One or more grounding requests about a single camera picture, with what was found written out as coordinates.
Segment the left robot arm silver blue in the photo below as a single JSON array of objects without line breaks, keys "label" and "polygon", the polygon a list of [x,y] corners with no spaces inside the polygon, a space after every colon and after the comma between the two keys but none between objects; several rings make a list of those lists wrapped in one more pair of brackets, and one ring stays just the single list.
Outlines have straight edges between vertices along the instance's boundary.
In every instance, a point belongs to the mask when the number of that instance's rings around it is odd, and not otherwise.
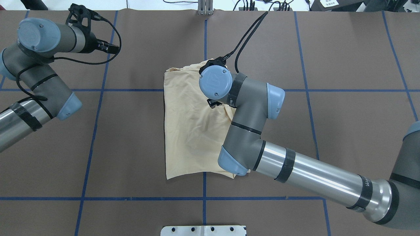
[{"label": "left robot arm silver blue", "polygon": [[97,39],[82,20],[65,24],[46,18],[19,23],[17,41],[1,51],[1,75],[16,82],[27,97],[1,112],[1,151],[41,129],[48,121],[65,120],[82,107],[80,99],[50,64],[56,53],[91,53],[100,50],[116,57],[122,43]]}]

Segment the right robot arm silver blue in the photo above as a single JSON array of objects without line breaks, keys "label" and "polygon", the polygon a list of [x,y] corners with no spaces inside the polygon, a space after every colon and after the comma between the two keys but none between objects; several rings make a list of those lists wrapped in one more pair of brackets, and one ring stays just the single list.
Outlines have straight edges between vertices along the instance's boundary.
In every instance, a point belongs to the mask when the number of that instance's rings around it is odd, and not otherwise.
[{"label": "right robot arm silver blue", "polygon": [[307,190],[380,226],[419,229],[419,123],[405,91],[279,84],[213,63],[199,71],[212,106],[235,109],[219,166]]}]

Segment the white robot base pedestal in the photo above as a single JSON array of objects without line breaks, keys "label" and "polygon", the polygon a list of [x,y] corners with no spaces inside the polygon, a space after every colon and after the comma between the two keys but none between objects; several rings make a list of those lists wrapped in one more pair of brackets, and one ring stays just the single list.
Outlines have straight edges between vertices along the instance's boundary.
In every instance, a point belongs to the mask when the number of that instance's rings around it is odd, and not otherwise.
[{"label": "white robot base pedestal", "polygon": [[161,236],[247,236],[246,226],[208,225],[208,226],[165,226]]}]

